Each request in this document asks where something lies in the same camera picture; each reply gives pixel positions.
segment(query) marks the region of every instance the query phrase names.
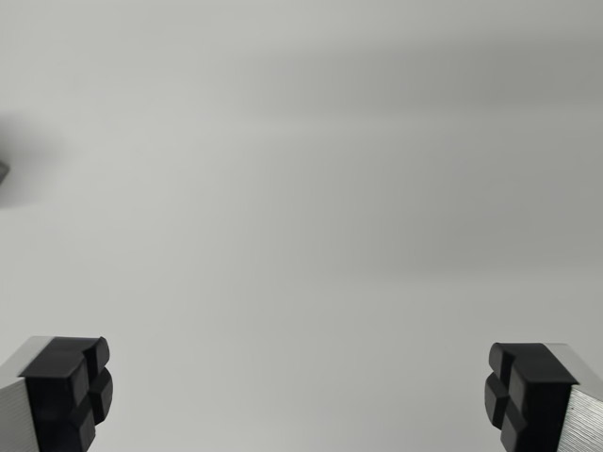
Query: white ceiling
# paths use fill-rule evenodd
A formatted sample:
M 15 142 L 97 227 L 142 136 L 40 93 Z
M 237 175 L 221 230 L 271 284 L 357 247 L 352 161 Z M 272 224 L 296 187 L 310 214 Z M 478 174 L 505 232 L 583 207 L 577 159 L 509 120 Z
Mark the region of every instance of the white ceiling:
M 104 335 L 93 449 L 502 450 L 603 373 L 603 4 L 0 0 L 0 355 Z

